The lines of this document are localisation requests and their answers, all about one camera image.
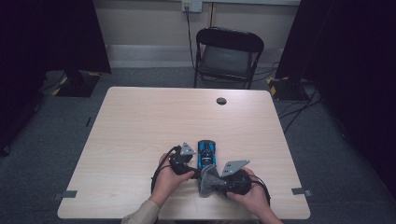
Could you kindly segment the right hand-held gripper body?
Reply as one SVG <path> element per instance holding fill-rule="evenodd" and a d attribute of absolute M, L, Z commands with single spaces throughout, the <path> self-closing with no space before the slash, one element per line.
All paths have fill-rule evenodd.
<path fill-rule="evenodd" d="M 251 188 L 251 179 L 248 173 L 243 170 L 243 167 L 249 163 L 250 160 L 226 162 L 220 178 L 227 182 L 227 192 L 233 192 L 240 195 L 245 195 L 249 192 Z"/>

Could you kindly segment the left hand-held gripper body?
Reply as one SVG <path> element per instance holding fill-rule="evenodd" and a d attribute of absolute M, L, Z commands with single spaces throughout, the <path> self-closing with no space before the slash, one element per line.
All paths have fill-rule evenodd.
<path fill-rule="evenodd" d="M 181 146 L 173 147 L 172 152 L 173 155 L 170 157 L 170 164 L 175 174 L 196 173 L 196 169 L 188 165 L 192 157 L 196 154 L 195 150 L 189 144 L 184 142 Z"/>

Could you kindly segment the grey speckled cloth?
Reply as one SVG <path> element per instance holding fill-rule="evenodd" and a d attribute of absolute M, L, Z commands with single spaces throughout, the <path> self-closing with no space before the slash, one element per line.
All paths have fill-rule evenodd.
<path fill-rule="evenodd" d="M 207 165 L 200 173 L 199 194 L 207 197 L 226 184 L 227 182 L 220 178 L 217 167 L 213 164 Z"/>

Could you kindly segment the blue toy car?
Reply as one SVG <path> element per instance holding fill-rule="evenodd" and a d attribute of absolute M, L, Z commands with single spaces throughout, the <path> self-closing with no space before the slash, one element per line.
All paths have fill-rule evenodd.
<path fill-rule="evenodd" d="M 216 164 L 216 143 L 212 140 L 199 141 L 197 168 L 202 170 L 208 165 Z"/>

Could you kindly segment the person's right hand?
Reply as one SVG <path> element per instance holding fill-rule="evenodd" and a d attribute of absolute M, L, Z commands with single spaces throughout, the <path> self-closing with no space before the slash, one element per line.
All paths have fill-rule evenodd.
<path fill-rule="evenodd" d="M 227 196 L 235 202 L 244 205 L 251 214 L 259 220 L 264 221 L 265 213 L 269 209 L 265 191 L 250 169 L 244 168 L 244 171 L 247 172 L 250 179 L 253 181 L 249 192 L 245 195 L 228 192 Z"/>

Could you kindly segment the person's left hand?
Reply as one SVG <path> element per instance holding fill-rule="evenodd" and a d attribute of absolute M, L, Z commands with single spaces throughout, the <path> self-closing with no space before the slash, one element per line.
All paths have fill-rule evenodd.
<path fill-rule="evenodd" d="M 149 199 L 162 208 L 167 199 L 177 190 L 178 186 L 190 178 L 188 174 L 175 174 L 166 154 L 162 154 L 159 164 L 161 165 L 161 170 L 158 173 L 154 189 Z"/>

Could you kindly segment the grey tape strip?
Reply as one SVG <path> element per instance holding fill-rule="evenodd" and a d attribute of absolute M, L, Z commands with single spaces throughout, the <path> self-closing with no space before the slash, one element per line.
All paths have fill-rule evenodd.
<path fill-rule="evenodd" d="M 310 189 L 294 188 L 291 189 L 293 195 L 304 195 L 305 197 L 313 196 L 313 192 Z"/>
<path fill-rule="evenodd" d="M 75 198 L 77 196 L 76 190 L 65 190 L 63 192 L 58 192 L 53 195 L 53 200 L 61 201 L 63 198 Z"/>

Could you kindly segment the black stand base yellow tape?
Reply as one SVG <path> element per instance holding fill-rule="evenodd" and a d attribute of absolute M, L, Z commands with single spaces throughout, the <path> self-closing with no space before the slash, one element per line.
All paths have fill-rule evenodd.
<path fill-rule="evenodd" d="M 66 77 L 52 93 L 61 97 L 90 97 L 101 75 L 94 72 L 65 70 Z"/>
<path fill-rule="evenodd" d="M 266 79 L 272 97 L 280 101 L 307 101 L 308 95 L 301 82 L 292 82 L 287 77 Z"/>

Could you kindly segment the black folding chair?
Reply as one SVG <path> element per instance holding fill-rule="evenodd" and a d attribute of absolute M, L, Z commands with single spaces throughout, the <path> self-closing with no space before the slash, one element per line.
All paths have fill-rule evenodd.
<path fill-rule="evenodd" d="M 251 32 L 221 27 L 207 27 L 196 35 L 194 84 L 201 77 L 242 82 L 249 90 L 264 42 Z"/>

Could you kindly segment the black curtain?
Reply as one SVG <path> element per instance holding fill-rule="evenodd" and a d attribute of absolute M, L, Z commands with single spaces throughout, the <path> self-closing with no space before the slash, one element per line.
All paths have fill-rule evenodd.
<path fill-rule="evenodd" d="M 111 72 L 93 0 L 0 0 L 0 156 L 48 71 L 69 69 Z"/>
<path fill-rule="evenodd" d="M 300 0 L 276 75 L 319 84 L 396 199 L 396 0 Z"/>

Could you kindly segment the white wall socket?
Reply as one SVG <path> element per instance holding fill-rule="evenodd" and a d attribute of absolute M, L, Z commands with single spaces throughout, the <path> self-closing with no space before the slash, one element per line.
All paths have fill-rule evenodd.
<path fill-rule="evenodd" d="M 181 9 L 184 12 L 201 13 L 203 2 L 201 0 L 182 0 Z"/>

